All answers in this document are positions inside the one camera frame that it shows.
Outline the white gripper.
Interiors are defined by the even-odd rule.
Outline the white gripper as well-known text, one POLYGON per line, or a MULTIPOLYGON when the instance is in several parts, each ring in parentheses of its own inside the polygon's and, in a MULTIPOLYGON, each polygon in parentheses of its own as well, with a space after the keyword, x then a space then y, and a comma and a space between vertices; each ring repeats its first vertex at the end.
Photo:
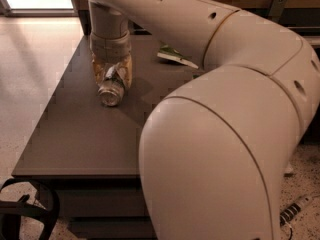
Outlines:
POLYGON ((104 79, 109 64, 116 64, 116 71, 126 90, 132 84, 132 57, 130 33, 118 38, 98 37, 90 34, 90 49, 92 52, 92 67, 95 82, 100 86, 104 79))

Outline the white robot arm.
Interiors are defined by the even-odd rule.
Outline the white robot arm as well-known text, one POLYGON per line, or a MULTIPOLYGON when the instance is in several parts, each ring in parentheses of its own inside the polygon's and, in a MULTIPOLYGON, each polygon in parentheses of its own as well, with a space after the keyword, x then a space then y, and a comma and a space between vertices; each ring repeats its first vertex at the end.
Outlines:
POLYGON ((142 131, 140 177, 158 240, 280 240, 284 170, 319 105, 310 44, 211 0, 88 1, 203 69, 142 131))

